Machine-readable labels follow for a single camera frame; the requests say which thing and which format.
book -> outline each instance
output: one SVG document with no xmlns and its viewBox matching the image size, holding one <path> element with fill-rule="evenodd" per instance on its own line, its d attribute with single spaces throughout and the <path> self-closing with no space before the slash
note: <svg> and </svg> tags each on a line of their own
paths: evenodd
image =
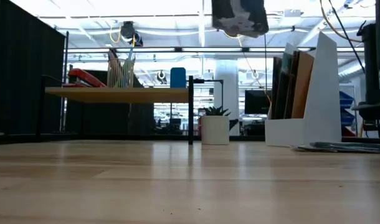
<svg viewBox="0 0 380 224">
<path fill-rule="evenodd" d="M 314 60 L 315 59 L 308 53 L 300 52 L 294 102 L 292 106 L 292 118 L 303 118 L 305 114 L 306 99 L 308 98 L 310 75 Z"/>
<path fill-rule="evenodd" d="M 285 103 L 284 119 L 291 119 L 292 107 L 294 103 L 294 91 L 295 84 L 297 82 L 298 64 L 300 61 L 300 52 L 295 51 L 293 54 L 293 60 L 291 64 L 290 77 L 288 83 L 287 100 Z"/>
<path fill-rule="evenodd" d="M 279 57 L 273 58 L 273 77 L 272 77 L 272 109 L 270 112 L 270 117 L 274 118 L 276 101 L 277 101 L 277 89 L 278 89 L 278 80 L 282 72 L 282 59 Z"/>
<path fill-rule="evenodd" d="M 284 119 L 285 103 L 287 100 L 288 84 L 290 81 L 290 69 L 292 64 L 292 54 L 284 53 L 282 60 L 282 71 L 278 81 L 277 100 L 274 119 Z"/>
</svg>

white box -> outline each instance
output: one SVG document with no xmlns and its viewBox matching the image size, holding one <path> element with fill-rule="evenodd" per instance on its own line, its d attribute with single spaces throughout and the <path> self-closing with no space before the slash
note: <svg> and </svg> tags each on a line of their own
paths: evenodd
<svg viewBox="0 0 380 224">
<path fill-rule="evenodd" d="M 286 51 L 294 49 L 288 45 Z M 303 119 L 265 122 L 268 146 L 341 142 L 340 89 L 336 42 L 320 32 Z"/>
</svg>

dark curtain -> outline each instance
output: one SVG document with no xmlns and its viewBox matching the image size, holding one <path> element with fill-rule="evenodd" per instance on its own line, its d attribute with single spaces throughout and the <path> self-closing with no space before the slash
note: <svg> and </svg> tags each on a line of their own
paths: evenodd
<svg viewBox="0 0 380 224">
<path fill-rule="evenodd" d="M 103 83 L 107 83 L 106 71 L 87 70 Z M 135 77 L 134 88 L 143 86 Z M 69 100 L 65 127 L 71 133 L 80 132 L 80 122 L 83 116 L 84 134 L 130 134 L 150 135 L 154 125 L 154 104 L 128 103 L 92 103 L 82 104 Z"/>
<path fill-rule="evenodd" d="M 87 70 L 103 83 L 107 83 L 107 72 Z M 80 103 L 67 102 L 65 130 L 71 133 L 80 132 L 83 119 L 84 134 L 127 134 L 129 105 L 126 103 Z"/>
<path fill-rule="evenodd" d="M 40 76 L 62 79 L 65 37 L 8 0 L 0 5 L 0 131 L 36 130 Z M 48 86 L 59 83 L 47 81 Z M 61 100 L 45 96 L 43 133 L 60 127 Z"/>
</svg>

wooden floor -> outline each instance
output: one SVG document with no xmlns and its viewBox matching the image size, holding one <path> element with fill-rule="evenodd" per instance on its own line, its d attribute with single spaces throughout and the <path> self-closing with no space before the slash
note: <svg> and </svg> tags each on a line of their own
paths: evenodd
<svg viewBox="0 0 380 224">
<path fill-rule="evenodd" d="M 0 224 L 380 223 L 380 155 L 262 142 L 0 146 Z"/>
</svg>

white column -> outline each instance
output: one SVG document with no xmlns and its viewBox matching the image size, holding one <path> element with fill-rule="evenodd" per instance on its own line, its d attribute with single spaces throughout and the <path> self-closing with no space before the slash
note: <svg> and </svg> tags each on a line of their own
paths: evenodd
<svg viewBox="0 0 380 224">
<path fill-rule="evenodd" d="M 222 106 L 223 109 L 229 109 L 231 112 L 230 119 L 239 118 L 239 73 L 236 60 L 217 60 L 215 65 L 215 80 L 223 80 L 223 96 L 222 85 L 219 82 L 214 83 L 214 106 Z M 239 125 L 237 124 L 230 131 L 231 136 L 240 134 Z"/>
</svg>

